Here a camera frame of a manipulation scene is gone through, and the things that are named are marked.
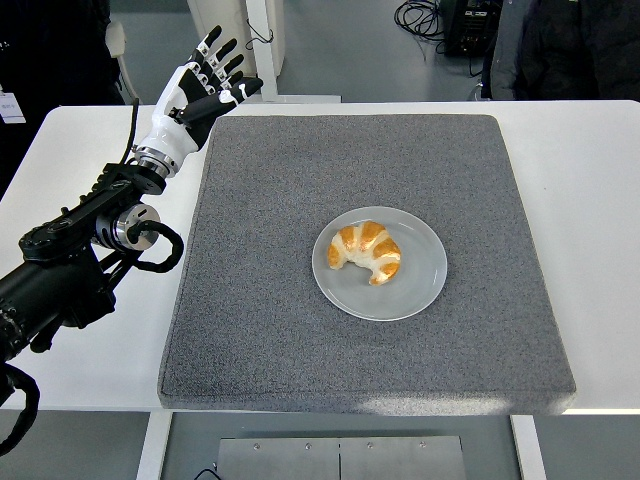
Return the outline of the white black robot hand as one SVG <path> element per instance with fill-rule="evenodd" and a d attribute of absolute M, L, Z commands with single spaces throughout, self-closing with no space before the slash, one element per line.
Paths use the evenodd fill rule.
<path fill-rule="evenodd" d="M 261 79 L 240 69 L 238 41 L 220 42 L 222 34 L 215 26 L 174 71 L 154 108 L 152 128 L 136 149 L 138 164 L 174 176 L 188 155 L 202 149 L 215 121 L 261 89 Z"/>

